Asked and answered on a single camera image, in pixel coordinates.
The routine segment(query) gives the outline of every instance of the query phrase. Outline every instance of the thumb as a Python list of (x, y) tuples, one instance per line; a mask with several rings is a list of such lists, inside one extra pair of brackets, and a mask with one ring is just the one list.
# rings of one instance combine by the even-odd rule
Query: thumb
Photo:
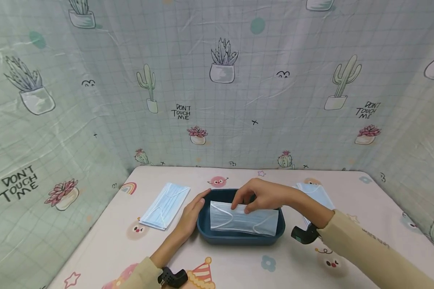
[(248, 214), (260, 209), (260, 201), (256, 198), (252, 203), (249, 203), (244, 209), (244, 213)]

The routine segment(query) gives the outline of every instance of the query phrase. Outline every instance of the left hand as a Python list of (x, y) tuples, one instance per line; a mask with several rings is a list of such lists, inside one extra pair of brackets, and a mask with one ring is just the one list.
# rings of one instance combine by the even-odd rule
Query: left hand
[(180, 221), (172, 231), (171, 235), (179, 238), (181, 241), (185, 242), (193, 233), (196, 228), (196, 221), (198, 221), (199, 211), (204, 207), (204, 197), (209, 194), (211, 189), (207, 189), (202, 193), (198, 194), (186, 207), (183, 209)]

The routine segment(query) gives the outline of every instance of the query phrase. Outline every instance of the sleeve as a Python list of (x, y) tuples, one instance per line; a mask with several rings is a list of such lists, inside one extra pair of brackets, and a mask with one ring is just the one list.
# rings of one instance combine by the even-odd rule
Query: sleeve
[(324, 229), (323, 243), (357, 266), (379, 288), (433, 289), (434, 281), (387, 243), (338, 210)]
[(158, 277), (162, 269), (156, 268), (149, 257), (135, 267), (130, 277), (120, 285), (119, 289), (160, 289)]

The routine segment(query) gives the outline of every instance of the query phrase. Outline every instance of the plastic container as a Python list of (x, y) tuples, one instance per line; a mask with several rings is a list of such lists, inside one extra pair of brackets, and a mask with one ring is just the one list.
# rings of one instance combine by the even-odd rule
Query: plastic container
[(283, 212), (278, 209), (278, 226), (275, 236), (257, 236), (244, 232), (219, 232), (211, 230), (211, 201), (223, 201), (231, 203), (236, 194), (236, 189), (213, 189), (204, 197), (205, 204), (198, 215), (198, 230), (209, 244), (234, 245), (234, 246), (269, 246), (274, 244), (285, 231), (285, 219)]

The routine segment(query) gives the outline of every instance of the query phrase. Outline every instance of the surgical mask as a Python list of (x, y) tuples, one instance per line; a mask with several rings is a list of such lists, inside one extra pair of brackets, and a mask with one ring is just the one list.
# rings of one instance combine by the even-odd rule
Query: surgical mask
[(190, 187), (166, 183), (161, 193), (140, 218), (140, 223), (164, 231), (170, 225)]
[(235, 210), (230, 206), (229, 203), (211, 201), (211, 230), (275, 236), (278, 210), (257, 210), (245, 214), (246, 205), (238, 205)]
[[(328, 197), (328, 194), (325, 192), (325, 189), (322, 185), (311, 185), (310, 183), (297, 183), (295, 186), (296, 189), (305, 192), (306, 195), (327, 207), (330, 210), (334, 210), (335, 207), (333, 202)], [(309, 226), (310, 221), (304, 217), (305, 223)]]

